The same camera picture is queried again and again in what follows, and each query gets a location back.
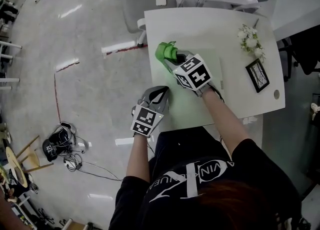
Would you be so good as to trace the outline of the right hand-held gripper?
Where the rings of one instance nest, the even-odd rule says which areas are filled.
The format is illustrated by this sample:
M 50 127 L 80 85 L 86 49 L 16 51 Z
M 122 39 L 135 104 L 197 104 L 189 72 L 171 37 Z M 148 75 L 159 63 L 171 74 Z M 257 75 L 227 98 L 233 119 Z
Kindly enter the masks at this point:
M 199 54 L 177 50 L 177 60 L 164 59 L 164 66 L 177 79 L 183 88 L 192 90 L 198 97 L 208 91 L 214 91 L 219 97 L 221 93 L 212 82 L 212 74 Z

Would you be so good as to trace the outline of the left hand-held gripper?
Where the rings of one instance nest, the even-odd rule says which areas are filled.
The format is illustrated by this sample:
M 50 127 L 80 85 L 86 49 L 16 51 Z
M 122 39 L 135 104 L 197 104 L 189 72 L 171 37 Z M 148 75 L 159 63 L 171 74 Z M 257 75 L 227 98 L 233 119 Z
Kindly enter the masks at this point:
M 131 110 L 130 129 L 135 134 L 149 137 L 164 118 L 164 110 L 169 98 L 168 86 L 154 86 L 147 89 Z

